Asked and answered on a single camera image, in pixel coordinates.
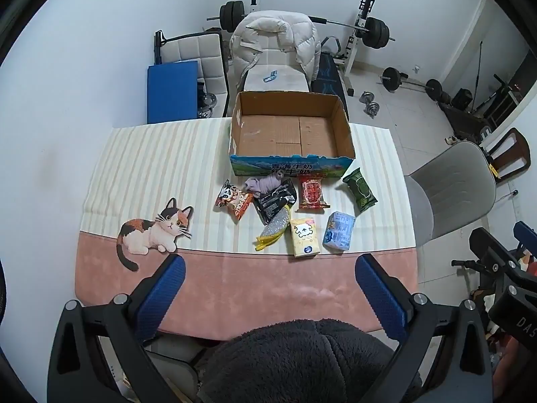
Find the blue tissue pack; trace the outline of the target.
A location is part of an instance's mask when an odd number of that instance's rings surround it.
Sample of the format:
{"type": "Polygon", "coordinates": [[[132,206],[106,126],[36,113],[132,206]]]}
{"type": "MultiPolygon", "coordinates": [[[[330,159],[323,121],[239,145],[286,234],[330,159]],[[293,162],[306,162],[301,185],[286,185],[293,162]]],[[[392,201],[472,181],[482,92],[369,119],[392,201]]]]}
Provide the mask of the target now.
{"type": "Polygon", "coordinates": [[[326,248],[344,252],[349,250],[356,217],[335,211],[330,214],[323,236],[326,248]]]}

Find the green snack packet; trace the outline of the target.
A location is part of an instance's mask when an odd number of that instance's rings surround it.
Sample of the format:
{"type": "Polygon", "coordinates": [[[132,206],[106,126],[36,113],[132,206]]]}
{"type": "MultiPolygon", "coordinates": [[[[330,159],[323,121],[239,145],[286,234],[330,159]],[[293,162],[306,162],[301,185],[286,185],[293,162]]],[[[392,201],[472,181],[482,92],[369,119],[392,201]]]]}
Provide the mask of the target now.
{"type": "Polygon", "coordinates": [[[356,168],[346,175],[346,177],[343,177],[342,181],[352,193],[359,213],[362,213],[377,204],[378,200],[372,193],[360,168],[356,168]]]}

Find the orange panda snack packet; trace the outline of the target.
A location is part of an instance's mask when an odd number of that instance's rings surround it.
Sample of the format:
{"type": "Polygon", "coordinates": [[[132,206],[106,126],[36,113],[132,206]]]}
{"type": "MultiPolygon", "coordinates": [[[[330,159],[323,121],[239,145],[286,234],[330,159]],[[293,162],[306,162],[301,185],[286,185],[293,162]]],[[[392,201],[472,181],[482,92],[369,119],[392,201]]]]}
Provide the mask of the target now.
{"type": "Polygon", "coordinates": [[[243,191],[238,186],[227,180],[215,201],[218,208],[226,208],[233,215],[235,221],[240,221],[252,202],[253,195],[243,191]]]}

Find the red snack packet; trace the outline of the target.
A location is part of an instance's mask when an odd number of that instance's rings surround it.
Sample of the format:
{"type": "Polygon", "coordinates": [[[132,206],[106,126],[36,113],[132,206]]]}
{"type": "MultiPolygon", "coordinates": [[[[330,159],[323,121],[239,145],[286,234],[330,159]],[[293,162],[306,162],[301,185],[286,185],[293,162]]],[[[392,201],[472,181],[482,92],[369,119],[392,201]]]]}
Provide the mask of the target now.
{"type": "Polygon", "coordinates": [[[299,177],[299,208],[314,210],[330,208],[330,204],[324,199],[320,175],[299,177]]]}

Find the silver yellow scrub sponge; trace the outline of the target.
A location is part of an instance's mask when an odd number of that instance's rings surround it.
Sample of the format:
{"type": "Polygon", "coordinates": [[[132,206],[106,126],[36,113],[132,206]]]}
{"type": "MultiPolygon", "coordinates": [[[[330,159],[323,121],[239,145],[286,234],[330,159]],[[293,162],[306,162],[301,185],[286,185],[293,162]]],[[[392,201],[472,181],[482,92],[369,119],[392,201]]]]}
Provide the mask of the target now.
{"type": "Polygon", "coordinates": [[[289,221],[290,208],[289,206],[284,206],[268,222],[261,235],[256,238],[255,250],[261,251],[277,242],[284,235],[289,226],[289,221]]]}

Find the black snack packet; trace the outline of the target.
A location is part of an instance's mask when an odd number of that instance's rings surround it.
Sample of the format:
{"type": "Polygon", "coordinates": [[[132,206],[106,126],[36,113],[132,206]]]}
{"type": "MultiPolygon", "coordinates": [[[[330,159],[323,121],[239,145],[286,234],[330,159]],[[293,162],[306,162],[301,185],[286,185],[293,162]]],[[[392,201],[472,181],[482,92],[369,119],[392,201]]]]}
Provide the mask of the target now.
{"type": "Polygon", "coordinates": [[[253,204],[262,223],[267,225],[284,206],[292,208],[297,202],[297,196],[297,190],[292,180],[288,178],[266,195],[255,197],[253,204]]]}

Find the purple cloth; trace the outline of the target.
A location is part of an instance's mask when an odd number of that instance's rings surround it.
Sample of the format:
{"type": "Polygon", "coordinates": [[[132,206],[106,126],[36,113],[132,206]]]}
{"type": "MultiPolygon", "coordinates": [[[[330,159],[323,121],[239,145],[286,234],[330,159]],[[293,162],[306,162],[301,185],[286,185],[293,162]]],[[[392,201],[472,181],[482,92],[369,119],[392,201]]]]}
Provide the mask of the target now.
{"type": "Polygon", "coordinates": [[[243,190],[254,197],[260,197],[279,187],[283,177],[282,171],[271,173],[267,177],[250,177],[245,181],[243,190]]]}

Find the grey swivel chair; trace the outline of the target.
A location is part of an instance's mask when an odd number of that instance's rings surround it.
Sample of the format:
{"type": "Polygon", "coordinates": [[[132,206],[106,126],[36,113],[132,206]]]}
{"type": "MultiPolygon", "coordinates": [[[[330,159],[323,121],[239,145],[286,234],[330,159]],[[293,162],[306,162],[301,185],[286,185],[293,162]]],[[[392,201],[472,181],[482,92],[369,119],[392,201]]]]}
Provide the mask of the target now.
{"type": "Polygon", "coordinates": [[[496,182],[482,149],[463,141],[405,177],[416,245],[450,234],[486,216],[496,182]]]}

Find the brown wooden chair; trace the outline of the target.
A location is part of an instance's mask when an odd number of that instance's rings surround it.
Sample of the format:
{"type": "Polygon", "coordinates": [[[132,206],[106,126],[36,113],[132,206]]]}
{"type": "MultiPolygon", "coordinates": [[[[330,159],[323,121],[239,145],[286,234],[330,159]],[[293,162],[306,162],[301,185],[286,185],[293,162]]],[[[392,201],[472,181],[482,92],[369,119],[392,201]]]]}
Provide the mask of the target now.
{"type": "Polygon", "coordinates": [[[497,186],[524,173],[532,164],[530,146],[525,136],[515,127],[509,129],[490,150],[485,150],[484,153],[497,186]],[[497,154],[508,140],[512,142],[512,145],[501,154],[497,154]],[[509,173],[505,173],[507,168],[518,161],[523,164],[509,173]]]}

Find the striped pink cat tablecloth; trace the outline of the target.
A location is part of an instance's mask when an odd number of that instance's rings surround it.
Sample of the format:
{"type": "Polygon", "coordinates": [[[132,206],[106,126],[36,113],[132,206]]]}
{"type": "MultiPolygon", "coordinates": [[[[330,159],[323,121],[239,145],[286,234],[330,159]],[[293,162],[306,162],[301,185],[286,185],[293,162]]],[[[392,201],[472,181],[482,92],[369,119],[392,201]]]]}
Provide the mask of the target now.
{"type": "Polygon", "coordinates": [[[164,254],[134,256],[127,269],[116,237],[132,218],[152,219],[175,198],[194,212],[188,236],[178,239],[187,264],[185,283],[162,323],[169,333],[232,339],[252,328],[297,318],[332,317],[365,331],[379,322],[355,281],[356,258],[375,256],[409,291],[418,286],[418,259],[409,198],[390,132],[352,125],[353,167],[377,202],[358,212],[339,180],[322,183],[330,212],[353,215],[349,250],[322,250],[293,258],[290,236],[262,251],[263,229],[255,208],[235,219],[215,204],[221,186],[234,179],[228,156],[230,120],[186,121],[114,130],[91,180],[78,239],[75,293],[85,304],[103,304],[152,275],[164,254]]]}

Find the open cardboard box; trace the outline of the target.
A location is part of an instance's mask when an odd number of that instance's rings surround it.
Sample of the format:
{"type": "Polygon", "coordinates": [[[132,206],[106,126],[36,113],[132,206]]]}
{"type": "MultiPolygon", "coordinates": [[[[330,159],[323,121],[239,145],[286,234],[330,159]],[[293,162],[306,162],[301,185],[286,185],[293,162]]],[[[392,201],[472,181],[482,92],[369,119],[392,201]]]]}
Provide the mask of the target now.
{"type": "Polygon", "coordinates": [[[356,158],[338,96],[301,91],[243,91],[229,132],[229,161],[238,177],[276,171],[340,178],[356,158]]]}

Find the floor barbell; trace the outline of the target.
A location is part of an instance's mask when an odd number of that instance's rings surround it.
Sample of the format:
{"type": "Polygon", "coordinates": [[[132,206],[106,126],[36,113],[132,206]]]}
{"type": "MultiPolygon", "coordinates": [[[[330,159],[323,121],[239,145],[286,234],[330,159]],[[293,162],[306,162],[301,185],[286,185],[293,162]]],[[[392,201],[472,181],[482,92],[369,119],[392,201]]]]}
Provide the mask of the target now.
{"type": "Polygon", "coordinates": [[[432,101],[440,100],[443,94],[442,85],[438,80],[430,79],[425,84],[411,81],[409,80],[409,77],[391,66],[383,70],[381,74],[381,83],[387,91],[392,93],[398,90],[402,85],[422,88],[432,101]]]}

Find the black weight bench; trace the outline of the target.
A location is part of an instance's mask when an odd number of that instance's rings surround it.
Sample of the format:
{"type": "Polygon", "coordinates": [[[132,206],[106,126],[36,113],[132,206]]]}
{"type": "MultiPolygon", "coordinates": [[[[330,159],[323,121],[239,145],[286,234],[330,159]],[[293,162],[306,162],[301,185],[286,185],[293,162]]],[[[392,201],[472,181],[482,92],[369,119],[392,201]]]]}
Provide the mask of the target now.
{"type": "Polygon", "coordinates": [[[317,78],[311,82],[310,89],[314,93],[338,96],[348,112],[345,91],[340,77],[340,70],[335,62],[335,58],[341,52],[340,40],[334,36],[325,37],[321,41],[321,56],[317,78]],[[325,45],[330,39],[334,39],[337,45],[337,52],[333,54],[325,45]]]}

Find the white padded chair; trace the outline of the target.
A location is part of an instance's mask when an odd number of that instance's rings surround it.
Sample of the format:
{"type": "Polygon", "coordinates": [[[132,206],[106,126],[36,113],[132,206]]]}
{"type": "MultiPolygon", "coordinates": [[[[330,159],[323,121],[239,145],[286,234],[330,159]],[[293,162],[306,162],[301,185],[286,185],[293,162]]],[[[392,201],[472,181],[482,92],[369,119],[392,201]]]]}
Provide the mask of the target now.
{"type": "Polygon", "coordinates": [[[244,91],[308,92],[309,86],[302,71],[285,64],[257,64],[248,70],[244,91]]]}

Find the barbell on rack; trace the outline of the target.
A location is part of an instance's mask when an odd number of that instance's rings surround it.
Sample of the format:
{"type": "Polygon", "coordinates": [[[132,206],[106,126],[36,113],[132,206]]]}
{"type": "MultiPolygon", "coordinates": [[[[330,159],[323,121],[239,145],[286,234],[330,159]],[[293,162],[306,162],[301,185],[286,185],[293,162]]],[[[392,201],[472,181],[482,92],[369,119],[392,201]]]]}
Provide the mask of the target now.
{"type": "Polygon", "coordinates": [[[261,55],[265,53],[261,37],[274,35],[278,49],[295,56],[308,80],[316,78],[321,61],[321,42],[316,26],[329,25],[330,20],[279,10],[246,13],[239,0],[221,5],[218,15],[211,19],[231,34],[230,52],[240,77],[261,62],[261,55]]]}

